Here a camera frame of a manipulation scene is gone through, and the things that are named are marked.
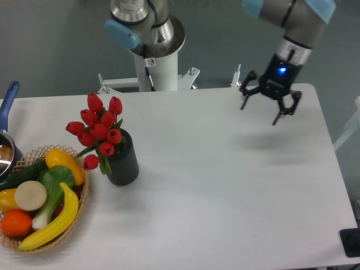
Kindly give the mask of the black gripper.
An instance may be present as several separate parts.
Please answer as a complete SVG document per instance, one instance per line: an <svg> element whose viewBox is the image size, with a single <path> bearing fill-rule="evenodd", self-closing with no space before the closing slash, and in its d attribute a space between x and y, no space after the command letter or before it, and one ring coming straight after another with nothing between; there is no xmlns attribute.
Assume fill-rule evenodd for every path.
<svg viewBox="0 0 360 270"><path fill-rule="evenodd" d="M259 86L248 89L249 82L257 80L259 77L255 70L251 70L245 80L241 83L239 91L242 93L244 101L240 109L243 110L245 108L249 97L261 93L273 100L277 100L278 102L279 112L272 125L276 125L281 116L293 115L302 97L302 92L293 91L290 90L290 88L300 73L302 67L303 66L300 64L296 64L291 61L287 62L285 58L274 54L264 74L259 78ZM293 103L290 107L286 107L283 97L289 94Z"/></svg>

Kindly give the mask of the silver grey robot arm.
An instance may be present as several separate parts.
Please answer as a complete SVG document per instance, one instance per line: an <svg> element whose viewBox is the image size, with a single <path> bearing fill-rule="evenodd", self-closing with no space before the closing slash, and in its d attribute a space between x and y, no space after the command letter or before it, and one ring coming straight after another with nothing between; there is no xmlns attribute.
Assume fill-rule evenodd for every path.
<svg viewBox="0 0 360 270"><path fill-rule="evenodd" d="M244 1L249 14L284 29L278 50L262 75L250 71L239 85L244 99L262 94L277 101L279 116L294 114L302 93L296 77L329 23L334 1ZM167 1L111 1L106 34L128 49L135 61L139 90L178 88L178 51L185 42L182 23Z"/></svg>

